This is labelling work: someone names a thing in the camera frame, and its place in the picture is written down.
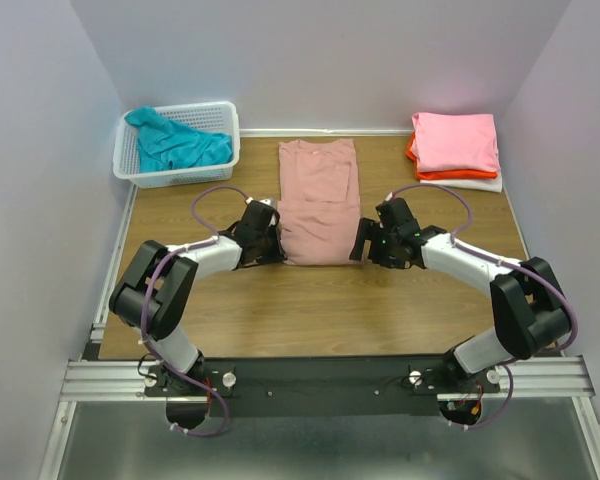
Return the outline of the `dusty pink graphic t-shirt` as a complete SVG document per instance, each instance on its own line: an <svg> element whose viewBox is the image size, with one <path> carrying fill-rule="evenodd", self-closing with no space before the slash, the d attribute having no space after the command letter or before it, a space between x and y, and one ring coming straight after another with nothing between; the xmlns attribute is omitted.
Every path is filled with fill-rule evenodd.
<svg viewBox="0 0 600 480"><path fill-rule="evenodd" d="M279 144L281 245L292 266L348 265L361 218L351 139Z"/></svg>

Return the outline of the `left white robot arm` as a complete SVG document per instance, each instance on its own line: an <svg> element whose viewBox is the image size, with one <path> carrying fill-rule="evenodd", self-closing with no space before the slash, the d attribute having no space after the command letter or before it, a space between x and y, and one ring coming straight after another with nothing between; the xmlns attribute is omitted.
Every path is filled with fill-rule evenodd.
<svg viewBox="0 0 600 480"><path fill-rule="evenodd" d="M118 280L109 311L171 366L167 382L177 393L192 394L203 380L203 354L180 326L192 287L213 274L282 262L279 220L273 199L249 199L240 220L205 241L144 242Z"/></svg>

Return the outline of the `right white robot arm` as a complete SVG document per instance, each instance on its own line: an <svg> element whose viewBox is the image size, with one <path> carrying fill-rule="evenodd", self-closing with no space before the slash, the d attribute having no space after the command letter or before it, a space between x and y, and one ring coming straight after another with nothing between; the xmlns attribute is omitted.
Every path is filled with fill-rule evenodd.
<svg viewBox="0 0 600 480"><path fill-rule="evenodd" d="M492 328L452 347L435 368L434 378L447 389L463 391L477 374L527 360L575 334L573 312L547 261L498 257L437 226L422 227L402 198L386 199L376 213L375 220L360 220L351 259L444 273L491 301Z"/></svg>

